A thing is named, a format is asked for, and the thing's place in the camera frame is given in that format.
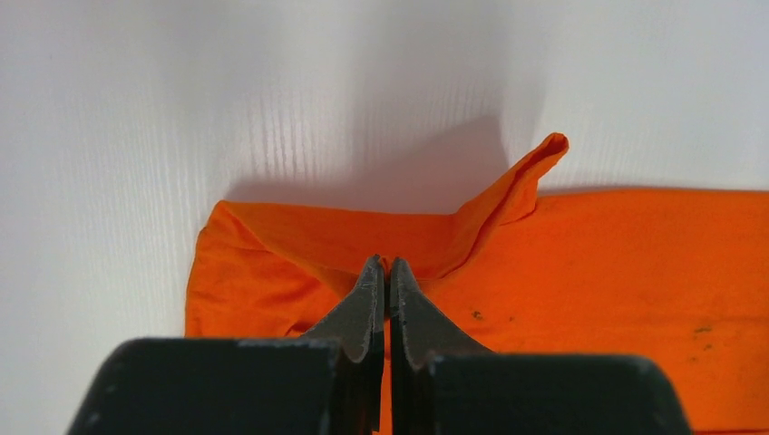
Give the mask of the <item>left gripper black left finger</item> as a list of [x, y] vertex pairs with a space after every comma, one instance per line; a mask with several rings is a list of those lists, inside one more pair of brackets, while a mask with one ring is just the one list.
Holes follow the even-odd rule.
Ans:
[[370, 434], [380, 426], [385, 273], [297, 338], [141, 338], [96, 373], [72, 434]]

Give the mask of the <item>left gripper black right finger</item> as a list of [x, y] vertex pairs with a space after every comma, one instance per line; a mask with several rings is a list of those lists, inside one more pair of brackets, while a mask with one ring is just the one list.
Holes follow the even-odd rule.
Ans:
[[496, 353], [451, 321], [409, 264], [390, 273], [396, 434], [688, 434], [677, 393], [648, 358]]

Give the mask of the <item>orange t shirt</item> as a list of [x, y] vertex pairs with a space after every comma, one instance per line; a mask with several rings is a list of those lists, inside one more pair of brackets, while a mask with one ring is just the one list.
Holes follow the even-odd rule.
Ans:
[[551, 134], [448, 215], [220, 201], [198, 236], [184, 333], [297, 336], [368, 257], [402, 258], [493, 350], [640, 354], [671, 379], [697, 432], [767, 432], [767, 193], [539, 196], [568, 148]]

